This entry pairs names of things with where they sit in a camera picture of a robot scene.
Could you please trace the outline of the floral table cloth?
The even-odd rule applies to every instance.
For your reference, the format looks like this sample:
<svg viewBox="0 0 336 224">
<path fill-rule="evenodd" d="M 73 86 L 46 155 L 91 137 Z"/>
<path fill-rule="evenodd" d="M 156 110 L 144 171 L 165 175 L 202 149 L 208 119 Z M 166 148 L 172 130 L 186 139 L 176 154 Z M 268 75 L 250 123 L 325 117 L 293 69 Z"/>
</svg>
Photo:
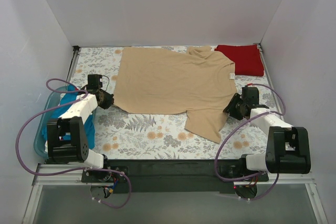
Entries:
<svg viewBox="0 0 336 224">
<path fill-rule="evenodd" d="M 71 82 L 84 86 L 89 74 L 101 74 L 103 87 L 112 93 L 122 57 L 121 47 L 81 48 Z M 265 151 L 267 137 L 258 127 L 229 118 L 220 132 L 224 146 L 185 130 L 186 114 L 128 114 L 116 107 L 97 109 L 94 117 L 97 153 L 110 159 L 240 158 Z"/>
</svg>

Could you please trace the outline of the aluminium frame rail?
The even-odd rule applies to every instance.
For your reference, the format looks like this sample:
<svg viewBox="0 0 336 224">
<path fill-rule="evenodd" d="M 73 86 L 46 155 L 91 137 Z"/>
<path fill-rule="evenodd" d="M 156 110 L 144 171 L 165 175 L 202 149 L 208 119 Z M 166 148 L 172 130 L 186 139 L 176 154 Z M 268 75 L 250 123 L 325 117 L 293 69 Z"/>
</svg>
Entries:
<svg viewBox="0 0 336 224">
<path fill-rule="evenodd" d="M 69 170 L 74 168 L 74 166 L 70 165 L 52 165 L 52 164 L 41 164 L 37 167 L 38 173 L 57 173 L 62 172 L 64 170 Z M 33 180 L 34 185 L 112 185 L 112 182 L 82 182 L 82 170 L 76 170 L 69 173 L 53 175 L 53 176 L 40 176 L 36 175 Z M 280 174 L 277 185 L 281 184 L 315 184 L 316 180 L 313 178 L 312 172 L 306 175 L 301 174 Z"/>
</svg>

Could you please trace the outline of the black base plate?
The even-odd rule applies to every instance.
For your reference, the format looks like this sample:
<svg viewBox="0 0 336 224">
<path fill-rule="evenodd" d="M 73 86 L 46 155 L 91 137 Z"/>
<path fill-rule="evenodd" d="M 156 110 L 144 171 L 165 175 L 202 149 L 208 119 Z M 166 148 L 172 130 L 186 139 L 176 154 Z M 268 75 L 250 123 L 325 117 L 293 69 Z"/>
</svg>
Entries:
<svg viewBox="0 0 336 224">
<path fill-rule="evenodd" d="M 117 185 L 116 194 L 216 191 L 233 194 L 233 182 L 223 182 L 220 177 L 240 178 L 253 174 L 240 159 L 109 159 L 105 168 L 124 172 L 131 185 L 119 174 L 87 171 L 82 173 L 83 183 L 99 186 Z"/>
</svg>

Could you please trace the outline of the beige t shirt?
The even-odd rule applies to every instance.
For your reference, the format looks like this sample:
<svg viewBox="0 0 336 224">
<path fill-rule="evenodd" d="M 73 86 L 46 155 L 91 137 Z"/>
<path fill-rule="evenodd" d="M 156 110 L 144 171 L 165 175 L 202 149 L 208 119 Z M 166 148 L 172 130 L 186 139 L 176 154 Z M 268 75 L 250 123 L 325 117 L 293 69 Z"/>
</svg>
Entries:
<svg viewBox="0 0 336 224">
<path fill-rule="evenodd" d="M 235 64 L 210 46 L 180 53 L 125 47 L 114 89 L 117 107 L 133 114 L 186 113 L 185 129 L 219 143 L 236 93 Z"/>
</svg>

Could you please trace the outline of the folded red t shirt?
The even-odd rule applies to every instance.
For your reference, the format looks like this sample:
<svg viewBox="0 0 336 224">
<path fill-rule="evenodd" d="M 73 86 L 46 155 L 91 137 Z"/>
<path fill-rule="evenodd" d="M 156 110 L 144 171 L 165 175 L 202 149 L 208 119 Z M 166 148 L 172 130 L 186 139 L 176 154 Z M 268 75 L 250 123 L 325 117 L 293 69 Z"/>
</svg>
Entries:
<svg viewBox="0 0 336 224">
<path fill-rule="evenodd" d="M 236 75 L 256 77 L 262 77 L 264 75 L 264 65 L 257 45 L 218 45 L 215 51 L 223 53 L 235 63 Z"/>
</svg>

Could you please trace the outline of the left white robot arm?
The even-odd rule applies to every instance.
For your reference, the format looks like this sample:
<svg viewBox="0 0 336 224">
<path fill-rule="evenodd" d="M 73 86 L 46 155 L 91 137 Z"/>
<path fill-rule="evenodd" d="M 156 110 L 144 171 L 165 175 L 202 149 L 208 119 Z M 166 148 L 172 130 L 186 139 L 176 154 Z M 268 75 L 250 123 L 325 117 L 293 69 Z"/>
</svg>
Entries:
<svg viewBox="0 0 336 224">
<path fill-rule="evenodd" d="M 85 123 L 96 108 L 108 109 L 114 104 L 113 94 L 102 89 L 68 91 L 74 99 L 69 108 L 46 126 L 48 157 L 54 163 L 72 163 L 94 168 L 93 175 L 100 182 L 111 178 L 112 170 L 104 164 L 104 156 L 90 149 Z"/>
</svg>

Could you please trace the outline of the teal plastic basket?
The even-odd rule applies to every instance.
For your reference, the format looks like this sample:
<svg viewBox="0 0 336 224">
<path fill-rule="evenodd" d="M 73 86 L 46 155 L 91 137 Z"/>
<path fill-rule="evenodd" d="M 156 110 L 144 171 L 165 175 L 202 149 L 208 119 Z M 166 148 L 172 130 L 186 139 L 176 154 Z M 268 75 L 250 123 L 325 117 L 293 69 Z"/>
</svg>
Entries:
<svg viewBox="0 0 336 224">
<path fill-rule="evenodd" d="M 61 100 L 61 93 L 65 92 L 68 90 L 68 85 L 57 88 L 57 91 L 60 91 L 60 93 L 58 92 L 52 92 L 45 104 L 44 110 L 50 109 L 52 107 L 58 106 Z M 39 126 L 37 128 L 37 132 L 36 132 L 36 136 L 34 139 L 34 150 L 36 152 L 36 154 L 38 156 L 40 156 L 43 159 L 48 159 L 48 153 L 45 150 L 45 139 L 42 135 L 42 131 L 43 129 L 46 127 L 46 124 L 48 122 L 48 120 L 50 119 L 50 117 L 52 116 L 53 111 L 44 113 L 43 115 L 41 115 L 41 118 L 39 120 Z"/>
</svg>

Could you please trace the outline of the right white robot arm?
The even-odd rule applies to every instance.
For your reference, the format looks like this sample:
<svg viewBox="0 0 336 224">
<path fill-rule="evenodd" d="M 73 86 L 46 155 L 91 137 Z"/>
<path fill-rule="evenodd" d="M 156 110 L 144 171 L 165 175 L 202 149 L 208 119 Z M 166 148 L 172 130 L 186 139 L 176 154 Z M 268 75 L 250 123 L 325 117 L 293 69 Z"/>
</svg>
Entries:
<svg viewBox="0 0 336 224">
<path fill-rule="evenodd" d="M 246 154 L 245 163 L 238 166 L 238 176 L 251 180 L 259 172 L 307 174 L 311 170 L 308 131 L 292 126 L 275 115 L 269 107 L 258 104 L 257 92 L 251 95 L 234 94 L 224 112 L 242 120 L 249 119 L 267 136 L 262 154 Z"/>
</svg>

